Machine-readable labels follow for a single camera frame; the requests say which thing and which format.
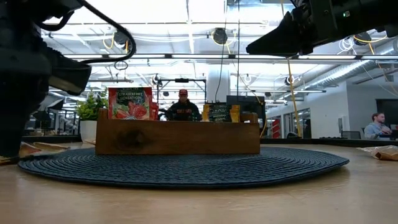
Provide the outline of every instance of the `white pot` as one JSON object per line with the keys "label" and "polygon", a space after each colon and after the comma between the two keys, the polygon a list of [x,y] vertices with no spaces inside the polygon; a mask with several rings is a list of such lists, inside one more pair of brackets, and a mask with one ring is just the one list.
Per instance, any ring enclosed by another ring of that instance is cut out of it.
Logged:
{"label": "white pot", "polygon": [[97,121],[80,121],[80,136],[82,141],[94,141],[96,133]]}

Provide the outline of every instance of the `desk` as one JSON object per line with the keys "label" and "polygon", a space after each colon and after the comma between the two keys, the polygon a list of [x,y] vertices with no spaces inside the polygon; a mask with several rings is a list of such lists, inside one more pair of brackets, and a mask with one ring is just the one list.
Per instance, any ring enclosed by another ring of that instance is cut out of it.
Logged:
{"label": "desk", "polygon": [[[86,147],[81,143],[72,147]],[[341,170],[294,184],[217,191],[132,190],[68,184],[0,167],[0,223],[395,224],[398,162],[322,145],[347,157]]]}

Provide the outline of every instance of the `pillar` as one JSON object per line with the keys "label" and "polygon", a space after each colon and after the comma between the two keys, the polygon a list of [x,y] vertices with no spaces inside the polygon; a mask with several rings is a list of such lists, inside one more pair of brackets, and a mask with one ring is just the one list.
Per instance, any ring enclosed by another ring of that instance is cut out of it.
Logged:
{"label": "pillar", "polygon": [[231,94],[231,76],[229,73],[229,66],[223,65],[209,65],[209,72],[207,76],[207,102],[226,102],[226,96]]}

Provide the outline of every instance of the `metal frame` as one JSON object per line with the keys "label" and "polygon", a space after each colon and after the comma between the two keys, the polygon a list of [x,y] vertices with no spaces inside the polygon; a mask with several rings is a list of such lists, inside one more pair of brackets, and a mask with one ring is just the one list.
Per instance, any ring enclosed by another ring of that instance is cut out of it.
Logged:
{"label": "metal frame", "polygon": [[[162,88],[159,89],[159,82],[165,81],[166,83],[163,84]],[[192,79],[192,78],[174,78],[174,79],[158,79],[156,82],[156,103],[159,103],[159,92],[163,90],[169,84],[170,82],[176,82],[176,83],[189,83],[189,82],[194,82],[202,91],[205,92],[205,101],[207,99],[207,80],[205,79]],[[205,89],[203,89],[197,82],[204,82],[205,83]]]}

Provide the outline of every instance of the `red cap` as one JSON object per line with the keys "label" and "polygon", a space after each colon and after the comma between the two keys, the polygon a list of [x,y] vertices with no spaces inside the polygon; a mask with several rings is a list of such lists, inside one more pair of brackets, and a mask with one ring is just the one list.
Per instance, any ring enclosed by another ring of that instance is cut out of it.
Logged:
{"label": "red cap", "polygon": [[181,89],[179,92],[179,95],[187,95],[187,94],[188,94],[188,91],[185,89]]}

